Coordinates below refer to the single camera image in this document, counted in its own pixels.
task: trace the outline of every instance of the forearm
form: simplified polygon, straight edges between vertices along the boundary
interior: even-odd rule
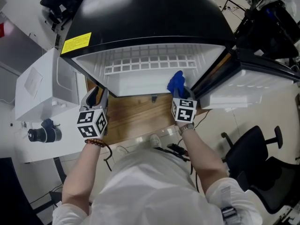
[[[63,204],[74,204],[88,213],[89,197],[95,181],[100,149],[89,143],[84,146],[75,167],[65,180],[62,190]]]
[[[197,172],[202,188],[207,189],[215,181],[227,177],[225,166],[219,155],[206,145],[194,130],[187,130],[182,134],[187,147],[191,163]]]

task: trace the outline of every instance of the beaded bracelet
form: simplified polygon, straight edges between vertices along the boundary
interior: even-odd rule
[[[94,144],[94,145],[99,146],[101,148],[107,146],[105,142],[103,142],[101,139],[97,139],[97,138],[86,139],[84,142]]]

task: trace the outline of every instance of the yellow warning label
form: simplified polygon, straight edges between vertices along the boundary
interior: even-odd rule
[[[64,46],[62,47],[61,54],[88,46],[91,34],[92,33],[89,32],[87,34],[68,39],[67,41],[65,41]]]

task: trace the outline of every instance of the blue cloth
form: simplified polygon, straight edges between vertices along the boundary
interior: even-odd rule
[[[174,97],[174,90],[175,88],[178,88],[178,93],[179,96],[182,98],[183,97],[183,85],[185,82],[185,78],[183,76],[183,72],[182,71],[178,71],[177,73],[175,73],[175,75],[171,78],[167,89],[172,93],[173,97]]]

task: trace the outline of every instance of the wooden floor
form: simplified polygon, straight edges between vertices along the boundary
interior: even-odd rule
[[[88,80],[88,89],[96,85]],[[159,94],[155,103],[151,95],[114,98],[108,100],[108,135],[104,137],[107,144],[119,143],[131,138],[175,124],[171,114],[171,94]],[[197,114],[207,110],[199,109]]]

